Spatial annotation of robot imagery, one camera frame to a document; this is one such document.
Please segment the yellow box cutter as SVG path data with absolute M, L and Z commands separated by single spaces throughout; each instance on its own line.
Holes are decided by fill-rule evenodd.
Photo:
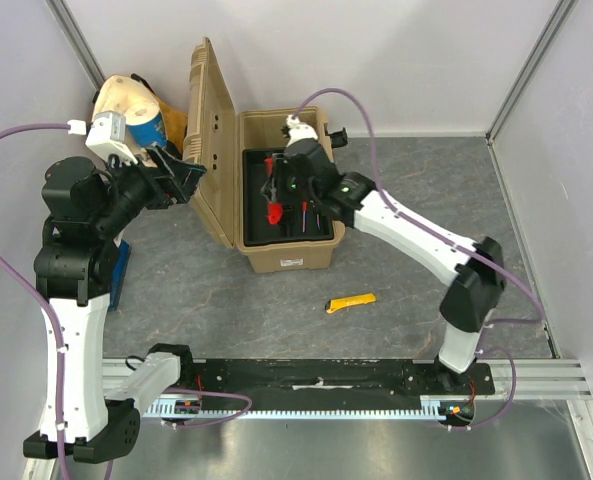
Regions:
M 345 308 L 367 305 L 374 303 L 375 301 L 376 296 L 373 293 L 366 293 L 342 298 L 334 298 L 329 300 L 325 304 L 325 311 L 328 314 L 333 314 Z

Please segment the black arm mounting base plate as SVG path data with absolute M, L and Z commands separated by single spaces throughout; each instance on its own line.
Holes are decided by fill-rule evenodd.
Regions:
M 207 359 L 195 361 L 177 387 L 245 395 L 301 389 L 393 390 L 404 396 L 496 393 L 490 366 L 455 374 L 434 361 L 408 359 Z

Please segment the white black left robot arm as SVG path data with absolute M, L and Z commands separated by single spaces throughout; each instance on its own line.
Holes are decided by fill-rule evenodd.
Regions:
M 128 455 L 144 413 L 167 389 L 196 380 L 187 345 L 156 344 L 119 387 L 103 388 L 103 332 L 119 263 L 118 236 L 144 209 L 187 203 L 205 167 L 155 146 L 152 160 L 106 171 L 88 158 L 68 157 L 45 173 L 41 195 L 49 215 L 34 260 L 35 289 L 45 317 L 49 380 L 45 415 L 23 443 L 28 458 L 70 455 L 99 464 Z

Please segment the tan plastic tool box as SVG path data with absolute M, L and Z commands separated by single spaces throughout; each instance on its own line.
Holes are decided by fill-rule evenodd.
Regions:
M 189 94 L 183 158 L 207 170 L 191 204 L 210 235 L 225 247 L 240 251 L 257 273 L 329 267 L 334 249 L 345 235 L 339 221 L 332 221 L 333 240 L 243 244 L 242 152 L 284 149 L 287 140 L 281 129 L 292 108 L 237 112 L 208 38 L 193 50 Z

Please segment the red box cutter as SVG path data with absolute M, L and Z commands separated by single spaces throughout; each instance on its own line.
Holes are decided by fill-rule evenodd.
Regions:
M 272 157 L 264 159 L 267 181 L 261 188 L 261 194 L 267 200 L 267 220 L 272 226 L 278 225 L 282 219 L 283 207 L 277 200 L 275 181 L 273 177 L 274 160 Z

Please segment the blue red handled screwdriver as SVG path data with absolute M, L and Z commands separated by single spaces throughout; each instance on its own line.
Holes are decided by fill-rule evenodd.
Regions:
M 307 232 L 308 206 L 309 202 L 307 201 L 301 203 L 301 232 L 303 235 Z

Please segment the black tool box tray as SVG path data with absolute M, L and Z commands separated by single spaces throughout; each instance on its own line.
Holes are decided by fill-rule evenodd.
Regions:
M 308 207 L 307 232 L 301 232 L 301 204 L 284 204 L 278 225 L 267 220 L 267 200 L 261 187 L 267 180 L 264 159 L 281 154 L 283 148 L 246 149 L 242 152 L 243 180 L 243 244 L 247 247 L 268 246 L 297 241 L 322 242 L 334 239 L 334 224 L 322 215 L 322 229 L 318 231 L 315 211 Z

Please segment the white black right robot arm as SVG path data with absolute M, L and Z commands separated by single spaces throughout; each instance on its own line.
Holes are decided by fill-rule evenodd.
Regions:
M 272 200 L 305 201 L 316 212 L 394 247 L 446 286 L 439 312 L 447 327 L 433 377 L 445 393 L 465 387 L 483 324 L 506 287 L 491 266 L 503 260 L 500 244 L 490 237 L 476 242 L 456 235 L 394 200 L 384 201 L 373 180 L 340 173 L 314 139 L 291 141 L 275 155 L 268 183 Z

